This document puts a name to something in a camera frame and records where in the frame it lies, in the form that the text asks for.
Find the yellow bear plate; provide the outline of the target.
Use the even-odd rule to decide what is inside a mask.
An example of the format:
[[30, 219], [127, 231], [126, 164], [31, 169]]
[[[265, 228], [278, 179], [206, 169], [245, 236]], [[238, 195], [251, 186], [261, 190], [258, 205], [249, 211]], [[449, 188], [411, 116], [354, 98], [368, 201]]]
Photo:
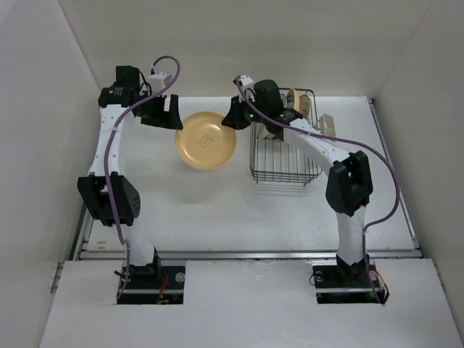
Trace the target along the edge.
[[196, 112], [183, 120], [183, 129], [175, 132], [179, 157], [197, 170], [216, 170], [234, 154], [236, 131], [222, 124], [216, 112]]

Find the plate with lettered rim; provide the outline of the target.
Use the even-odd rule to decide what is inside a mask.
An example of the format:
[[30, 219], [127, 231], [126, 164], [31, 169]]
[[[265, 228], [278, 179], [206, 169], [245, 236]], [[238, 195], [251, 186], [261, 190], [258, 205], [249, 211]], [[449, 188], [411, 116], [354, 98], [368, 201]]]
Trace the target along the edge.
[[299, 111], [299, 108], [300, 108], [299, 94], [297, 90], [294, 88], [290, 88], [287, 92], [286, 107], [288, 109]]

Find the cream plate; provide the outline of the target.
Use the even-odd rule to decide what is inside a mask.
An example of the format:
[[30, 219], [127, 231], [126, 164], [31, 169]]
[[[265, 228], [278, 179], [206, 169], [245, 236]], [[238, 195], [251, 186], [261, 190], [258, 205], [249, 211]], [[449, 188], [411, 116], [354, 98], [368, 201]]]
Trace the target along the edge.
[[276, 135], [272, 134], [264, 124], [259, 127], [257, 131], [258, 139], [276, 139]]

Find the white plate green rim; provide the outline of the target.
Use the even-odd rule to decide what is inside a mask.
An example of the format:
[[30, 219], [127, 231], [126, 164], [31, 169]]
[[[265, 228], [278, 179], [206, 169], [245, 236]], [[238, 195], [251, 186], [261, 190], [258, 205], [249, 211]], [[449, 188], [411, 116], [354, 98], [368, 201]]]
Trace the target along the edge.
[[301, 95], [299, 97], [299, 113], [304, 119], [308, 119], [311, 115], [312, 102], [308, 95]]

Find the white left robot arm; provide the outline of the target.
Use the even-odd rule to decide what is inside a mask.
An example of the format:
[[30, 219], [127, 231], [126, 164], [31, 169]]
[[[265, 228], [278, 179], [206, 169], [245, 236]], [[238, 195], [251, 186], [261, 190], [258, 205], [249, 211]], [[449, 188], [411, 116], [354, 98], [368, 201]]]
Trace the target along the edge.
[[131, 231], [141, 213], [141, 197], [126, 178], [128, 139], [135, 121], [168, 130], [180, 130], [178, 96], [166, 96], [179, 72], [151, 70], [148, 78], [137, 68], [120, 65], [115, 82], [101, 90], [98, 98], [100, 129], [94, 160], [87, 175], [78, 178], [77, 188], [91, 217], [117, 234], [126, 252], [125, 281], [140, 281], [155, 287], [162, 279], [157, 250]]

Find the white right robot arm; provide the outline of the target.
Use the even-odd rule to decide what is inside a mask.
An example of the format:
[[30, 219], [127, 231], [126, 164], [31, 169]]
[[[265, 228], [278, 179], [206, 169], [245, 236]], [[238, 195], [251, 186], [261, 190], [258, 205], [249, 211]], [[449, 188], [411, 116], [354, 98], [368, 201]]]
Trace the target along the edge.
[[233, 82], [239, 94], [231, 100], [224, 126], [243, 130], [252, 123], [262, 123], [269, 133], [300, 150], [327, 175], [326, 201], [336, 213], [339, 232], [336, 277], [346, 286], [353, 285], [368, 263], [363, 228], [373, 184], [367, 155], [341, 148], [315, 130], [297, 109], [285, 107], [275, 81], [255, 82], [248, 75], [238, 75]]

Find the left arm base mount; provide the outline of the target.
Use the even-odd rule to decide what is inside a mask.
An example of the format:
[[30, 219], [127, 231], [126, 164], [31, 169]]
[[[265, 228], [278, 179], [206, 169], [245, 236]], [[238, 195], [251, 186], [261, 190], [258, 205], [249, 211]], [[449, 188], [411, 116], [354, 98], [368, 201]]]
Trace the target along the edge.
[[147, 266], [130, 266], [128, 282], [125, 271], [120, 278], [118, 305], [181, 305], [186, 280], [185, 265], [162, 265], [159, 270]]

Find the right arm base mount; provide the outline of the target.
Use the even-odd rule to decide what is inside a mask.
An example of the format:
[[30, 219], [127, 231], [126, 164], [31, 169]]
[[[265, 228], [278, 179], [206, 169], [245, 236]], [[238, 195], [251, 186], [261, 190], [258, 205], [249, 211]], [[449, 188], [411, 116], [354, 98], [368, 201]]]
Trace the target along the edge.
[[361, 265], [353, 274], [338, 265], [315, 264], [312, 270], [309, 281], [319, 305], [384, 305], [389, 299], [389, 288], [375, 265], [370, 265], [369, 272]]

